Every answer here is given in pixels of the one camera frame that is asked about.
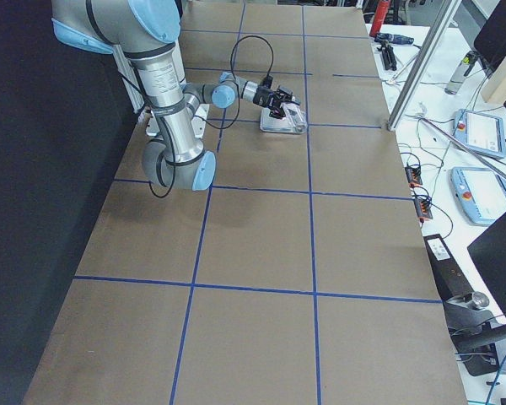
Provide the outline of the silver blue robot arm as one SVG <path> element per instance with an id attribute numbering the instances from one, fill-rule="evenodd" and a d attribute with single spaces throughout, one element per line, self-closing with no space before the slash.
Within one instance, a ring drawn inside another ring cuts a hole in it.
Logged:
<path id="1" fill-rule="evenodd" d="M 224 109 L 243 99 L 283 119 L 297 101 L 283 87 L 272 90 L 270 76 L 256 84 L 223 73 L 218 84 L 181 84 L 173 59 L 180 15 L 173 1 L 55 1 L 52 23 L 66 45 L 100 54 L 121 47 L 159 128 L 143 151 L 144 173 L 158 186 L 193 191 L 211 186 L 216 158 L 192 125 L 199 105 Z"/>

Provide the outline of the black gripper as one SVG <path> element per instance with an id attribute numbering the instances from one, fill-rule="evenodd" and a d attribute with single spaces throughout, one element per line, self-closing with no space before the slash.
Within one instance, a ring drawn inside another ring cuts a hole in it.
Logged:
<path id="1" fill-rule="evenodd" d="M 286 117 L 283 102 L 274 99 L 274 92 L 265 86 L 258 86 L 253 96 L 252 103 L 261 107 L 268 107 L 269 117 L 281 120 Z"/>

